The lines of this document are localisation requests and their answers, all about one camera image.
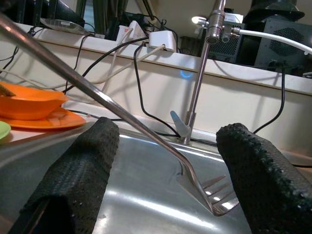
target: stainless steel sink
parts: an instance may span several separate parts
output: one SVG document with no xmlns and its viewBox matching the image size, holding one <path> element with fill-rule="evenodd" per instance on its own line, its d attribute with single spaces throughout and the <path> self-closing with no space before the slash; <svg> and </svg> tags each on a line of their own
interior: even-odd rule
<svg viewBox="0 0 312 234">
<path fill-rule="evenodd" d="M 13 225 L 48 167 L 90 124 L 0 147 L 0 234 Z M 173 145 L 191 161 L 199 180 L 223 174 L 230 180 L 225 163 L 213 150 Z M 213 216 L 177 183 L 179 171 L 180 165 L 170 153 L 141 134 L 121 129 L 93 233 L 251 233 L 239 206 L 225 216 Z"/>
</svg>

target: power plug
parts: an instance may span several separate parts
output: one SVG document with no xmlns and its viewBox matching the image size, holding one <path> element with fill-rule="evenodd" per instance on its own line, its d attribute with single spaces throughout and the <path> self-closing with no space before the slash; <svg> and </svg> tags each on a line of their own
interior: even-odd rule
<svg viewBox="0 0 312 234">
<path fill-rule="evenodd" d="M 138 22 L 136 22 L 135 20 L 132 21 L 129 25 L 129 27 L 126 26 L 119 26 L 119 31 L 118 31 L 118 35 L 117 35 L 117 41 L 120 41 L 121 38 L 123 37 L 123 35 L 130 29 L 132 28 L 131 33 L 122 41 L 122 43 L 130 41 L 130 40 L 135 40 L 135 39 L 139 39 L 139 38 L 143 38 L 145 37 L 145 33 L 143 32 L 142 28 L 140 27 L 140 25 L 138 24 Z M 134 42 L 134 44 L 136 45 L 141 45 L 142 42 L 141 41 L 137 41 Z"/>
<path fill-rule="evenodd" d="M 157 31 L 149 34 L 149 47 L 156 48 L 163 44 L 166 50 L 176 52 L 176 40 L 171 31 Z"/>
</svg>

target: black textured grip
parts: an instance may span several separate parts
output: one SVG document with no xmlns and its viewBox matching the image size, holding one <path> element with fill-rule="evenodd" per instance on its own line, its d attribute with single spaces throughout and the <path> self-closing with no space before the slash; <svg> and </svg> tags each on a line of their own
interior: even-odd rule
<svg viewBox="0 0 312 234">
<path fill-rule="evenodd" d="M 240 123 L 216 140 L 253 234 L 312 234 L 312 185 L 269 141 Z"/>
<path fill-rule="evenodd" d="M 74 233 L 91 234 L 118 142 L 117 125 L 107 118 L 100 118 L 48 169 L 21 214 L 34 210 L 40 202 L 49 199 L 50 205 L 61 207 L 54 213 L 60 217 L 62 213 L 68 213 Z"/>
</svg>

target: black speaker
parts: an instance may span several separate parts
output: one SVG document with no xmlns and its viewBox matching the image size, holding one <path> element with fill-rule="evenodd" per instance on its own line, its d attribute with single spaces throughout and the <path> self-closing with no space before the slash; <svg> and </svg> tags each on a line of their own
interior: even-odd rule
<svg viewBox="0 0 312 234">
<path fill-rule="evenodd" d="M 265 33 L 282 36 L 295 40 L 308 47 L 312 46 L 312 26 L 291 21 L 268 19 L 264 28 Z M 276 40 L 262 38 L 254 65 L 260 67 L 274 66 L 276 62 L 284 63 L 287 66 L 298 67 L 303 70 L 307 65 L 308 56 L 291 45 Z"/>
</svg>

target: faucet spout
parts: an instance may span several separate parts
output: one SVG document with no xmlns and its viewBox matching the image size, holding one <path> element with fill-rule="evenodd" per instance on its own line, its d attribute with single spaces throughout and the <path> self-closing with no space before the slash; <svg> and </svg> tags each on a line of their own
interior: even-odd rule
<svg viewBox="0 0 312 234">
<path fill-rule="evenodd" d="M 224 7 L 225 0 L 216 0 L 214 2 L 206 34 L 206 42 L 209 44 L 216 44 L 219 41 L 225 18 Z"/>
</svg>

